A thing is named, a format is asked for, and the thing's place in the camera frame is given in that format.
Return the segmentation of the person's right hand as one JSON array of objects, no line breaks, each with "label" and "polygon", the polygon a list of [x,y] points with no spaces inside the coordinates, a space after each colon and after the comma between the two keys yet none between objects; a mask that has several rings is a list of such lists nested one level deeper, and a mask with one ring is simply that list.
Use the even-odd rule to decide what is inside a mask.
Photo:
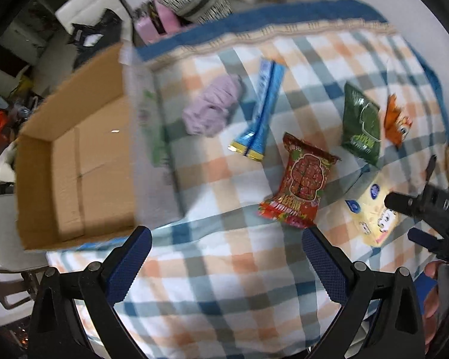
[{"label": "person's right hand", "polygon": [[[437,260],[432,261],[424,268],[426,277],[438,280],[440,272],[449,270],[449,263]],[[426,296],[423,302],[423,329],[425,337],[425,352],[434,339],[438,328],[438,313],[440,309],[439,287],[436,285]]]}]

